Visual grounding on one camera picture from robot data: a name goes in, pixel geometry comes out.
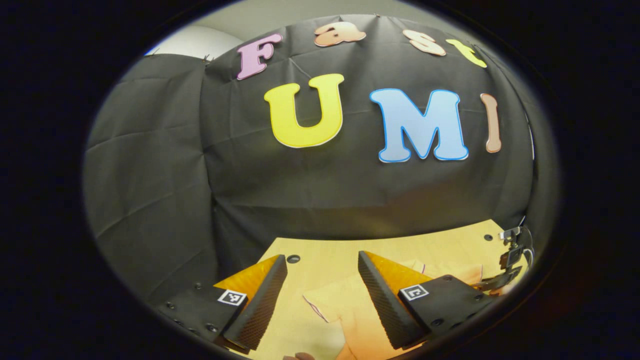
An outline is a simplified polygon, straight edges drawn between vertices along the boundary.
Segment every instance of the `letter m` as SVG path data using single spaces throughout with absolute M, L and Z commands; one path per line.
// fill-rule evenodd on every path
M 433 90 L 424 114 L 399 89 L 373 91 L 369 98 L 380 105 L 385 126 L 385 148 L 379 157 L 385 163 L 398 163 L 411 158 L 404 146 L 403 131 L 420 159 L 425 159 L 438 132 L 436 159 L 464 160 L 469 151 L 462 139 L 458 103 L 460 97 L 447 90 Z

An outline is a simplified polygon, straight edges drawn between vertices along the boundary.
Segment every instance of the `light wood tabletop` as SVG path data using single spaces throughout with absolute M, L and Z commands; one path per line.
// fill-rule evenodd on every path
M 463 268 L 469 269 L 469 266 L 480 268 L 483 278 L 499 275 L 504 272 L 499 265 L 500 255 L 508 249 L 499 238 L 499 233 L 502 231 L 503 229 L 493 220 L 487 220 L 457 229 L 402 238 L 375 240 L 276 238 L 260 261 L 279 254 L 285 257 L 297 255 L 300 260 L 297 263 L 287 264 L 287 278 L 282 285 L 273 317 L 258 349 L 252 350 L 248 355 L 241 355 L 255 360 L 280 360 L 284 355 L 293 356 L 297 352 L 306 352 L 313 355 L 316 360 L 354 359 L 353 354 L 346 354 L 346 338 L 341 321 L 327 322 L 312 309 L 303 294 L 358 276 L 360 250 L 372 252 L 409 267 L 418 262 L 423 264 L 423 269 L 426 269 L 424 273 L 433 277 L 451 273 L 455 276 L 457 268 L 464 272 L 466 270 Z M 485 240 L 486 234 L 491 235 L 493 240 Z M 527 262 L 522 256 L 514 266 L 523 266 L 520 275 L 513 281 L 515 283 L 522 278 Z M 445 274 L 435 274 L 439 269 Z M 381 334 L 382 324 L 371 299 L 360 298 L 358 301 L 363 303 L 370 314 L 368 324 L 372 325 L 367 327 L 377 326 L 379 329 L 372 331 Z M 397 350 L 393 350 L 390 344 L 383 344 L 383 342 L 378 341 L 382 344 L 377 346 L 387 347 L 388 349 L 384 350 L 388 351 L 379 351 L 380 356 L 396 354 L 394 351 Z

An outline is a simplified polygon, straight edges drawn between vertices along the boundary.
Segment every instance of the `letter u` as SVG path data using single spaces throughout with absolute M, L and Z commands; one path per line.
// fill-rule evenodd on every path
M 271 128 L 273 135 L 283 145 L 289 147 L 310 147 L 322 145 L 331 140 L 342 128 L 342 104 L 338 85 L 344 81 L 341 74 L 326 74 L 309 80 L 309 86 L 316 88 L 320 98 L 322 117 L 314 126 L 303 127 L 296 119 L 294 95 L 300 90 L 296 83 L 275 87 L 264 94 L 271 108 Z

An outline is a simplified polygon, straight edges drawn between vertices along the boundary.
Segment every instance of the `black fabric backdrop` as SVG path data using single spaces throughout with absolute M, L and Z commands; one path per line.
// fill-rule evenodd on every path
M 367 36 L 316 46 L 314 30 L 337 21 L 351 22 Z M 404 29 L 433 37 L 447 55 L 414 48 Z M 474 65 L 445 42 L 455 38 L 452 35 L 390 17 L 323 17 L 246 43 L 273 33 L 283 40 L 274 44 L 265 71 L 237 80 L 241 64 L 235 49 L 205 70 L 201 135 L 215 199 L 216 246 L 225 254 L 220 259 L 223 268 L 236 272 L 254 264 L 278 236 L 389 238 L 489 218 L 502 227 L 520 223 L 531 194 L 531 137 L 522 103 L 499 65 L 489 59 L 486 69 Z M 298 122 L 313 126 L 321 109 L 317 90 L 308 81 L 332 73 L 344 76 L 339 85 L 344 119 L 340 133 L 317 147 L 280 144 L 271 130 L 264 94 L 276 86 L 299 84 Z M 382 163 L 382 115 L 369 99 L 381 88 L 401 89 L 422 112 L 431 91 L 456 92 L 469 157 L 440 161 L 431 153 L 421 160 L 414 152 L 405 163 Z M 494 95 L 499 106 L 503 145 L 496 154 L 484 149 L 488 130 L 482 93 Z
M 314 30 L 337 21 L 367 36 L 316 46 Z M 427 33 L 447 55 L 414 48 L 404 29 Z M 375 15 L 308 20 L 245 43 L 272 33 L 284 39 L 259 74 L 236 79 L 237 48 L 210 63 L 147 56 L 100 110 L 85 158 L 88 218 L 101 251 L 139 296 L 157 304 L 194 282 L 232 275 L 279 236 L 391 238 L 487 219 L 503 228 L 521 222 L 534 181 L 528 122 L 547 120 L 525 111 L 513 84 L 526 84 L 506 75 L 496 56 L 464 38 Z M 474 48 L 488 67 L 471 63 L 449 38 Z M 312 126 L 321 109 L 308 81 L 329 73 L 345 78 L 340 133 L 317 147 L 279 143 L 264 94 L 299 84 L 298 122 Z M 468 158 L 440 161 L 430 150 L 422 160 L 410 147 L 407 162 L 382 163 L 382 115 L 369 99 L 380 88 L 401 89 L 423 112 L 431 91 L 456 92 Z M 502 150 L 494 154 L 484 148 L 482 93 L 498 102 Z

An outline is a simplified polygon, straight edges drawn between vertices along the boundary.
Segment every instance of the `white wall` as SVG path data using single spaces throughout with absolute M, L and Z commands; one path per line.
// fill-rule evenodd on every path
M 242 41 L 282 26 L 331 15 L 380 14 L 412 20 L 459 35 L 455 22 L 429 10 L 398 0 L 242 0 L 196 20 L 194 25 L 220 29 Z M 469 40 L 471 33 L 463 38 Z
M 211 60 L 242 44 L 242 41 L 222 31 L 207 26 L 186 26 L 160 44 L 154 46 L 147 54 L 179 54 L 203 59 L 206 55 Z

